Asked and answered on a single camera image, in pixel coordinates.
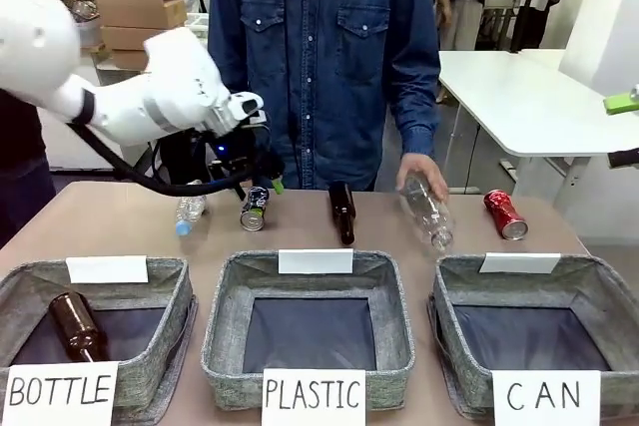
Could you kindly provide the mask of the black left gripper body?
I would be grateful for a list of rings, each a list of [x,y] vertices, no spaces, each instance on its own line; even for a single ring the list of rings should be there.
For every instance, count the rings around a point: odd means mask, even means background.
[[[244,124],[223,137],[192,132],[192,180],[209,183],[249,170],[249,180],[272,166],[271,131],[266,124]]]

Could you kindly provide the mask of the person's left hand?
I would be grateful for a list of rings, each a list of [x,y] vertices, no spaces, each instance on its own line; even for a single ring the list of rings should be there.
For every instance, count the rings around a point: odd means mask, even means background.
[[[441,201],[448,200],[448,186],[436,164],[429,156],[416,153],[407,153],[401,157],[398,172],[396,174],[396,189],[402,190],[409,174],[422,174],[435,196]]]

